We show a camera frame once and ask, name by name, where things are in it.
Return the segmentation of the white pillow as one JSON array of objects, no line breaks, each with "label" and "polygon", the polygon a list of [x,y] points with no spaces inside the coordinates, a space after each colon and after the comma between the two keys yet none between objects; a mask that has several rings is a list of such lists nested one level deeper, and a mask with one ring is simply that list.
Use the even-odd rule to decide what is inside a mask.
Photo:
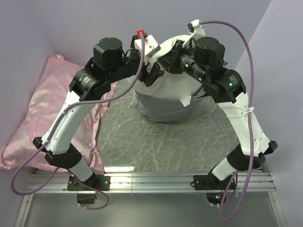
[{"label": "white pillow", "polygon": [[[178,35],[161,43],[160,50],[151,58],[151,64],[153,64],[159,57],[167,54],[177,40],[186,41],[188,38],[189,35]],[[201,85],[201,83],[186,73],[170,74],[164,72],[164,74],[156,79],[156,81],[149,87],[144,83],[137,81],[134,85],[134,90],[140,94],[156,98],[182,100],[188,96],[196,94]]]}]

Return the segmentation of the grey pillowcase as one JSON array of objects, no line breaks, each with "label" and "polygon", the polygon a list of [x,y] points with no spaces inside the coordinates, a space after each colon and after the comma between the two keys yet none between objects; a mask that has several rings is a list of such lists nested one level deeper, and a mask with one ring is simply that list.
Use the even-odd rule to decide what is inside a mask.
[{"label": "grey pillowcase", "polygon": [[131,107],[153,122],[180,122],[186,119],[206,97],[208,95],[200,91],[191,98],[189,105],[183,106],[178,99],[157,98],[135,92]]}]

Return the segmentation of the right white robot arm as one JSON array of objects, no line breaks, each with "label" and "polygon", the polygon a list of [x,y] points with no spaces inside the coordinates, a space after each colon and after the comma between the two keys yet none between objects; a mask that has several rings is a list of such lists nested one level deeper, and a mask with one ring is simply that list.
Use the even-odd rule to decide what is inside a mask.
[{"label": "right white robot arm", "polygon": [[261,129],[240,74],[224,67],[225,47],[212,37],[191,38],[189,46],[177,40],[172,49],[157,62],[171,74],[182,72],[202,84],[207,96],[224,111],[229,119],[239,145],[218,163],[201,183],[207,188],[219,189],[236,171],[247,171],[250,155],[252,168],[260,168],[265,156],[273,153],[277,142],[270,140]]}]

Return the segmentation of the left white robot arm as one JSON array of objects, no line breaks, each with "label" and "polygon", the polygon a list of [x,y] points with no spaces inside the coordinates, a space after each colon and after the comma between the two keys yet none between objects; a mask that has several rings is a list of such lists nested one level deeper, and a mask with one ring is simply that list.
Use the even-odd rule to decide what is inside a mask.
[{"label": "left white robot arm", "polygon": [[84,190],[96,188],[97,175],[71,140],[85,116],[111,90],[112,83],[134,76],[134,81],[141,79],[149,85],[161,75],[158,64],[151,72],[147,71],[147,59],[159,50],[154,37],[143,31],[133,36],[126,52],[122,41],[114,37],[103,38],[93,47],[93,56],[72,79],[52,126],[44,136],[33,140],[36,148],[45,153],[48,164],[68,170]]}]

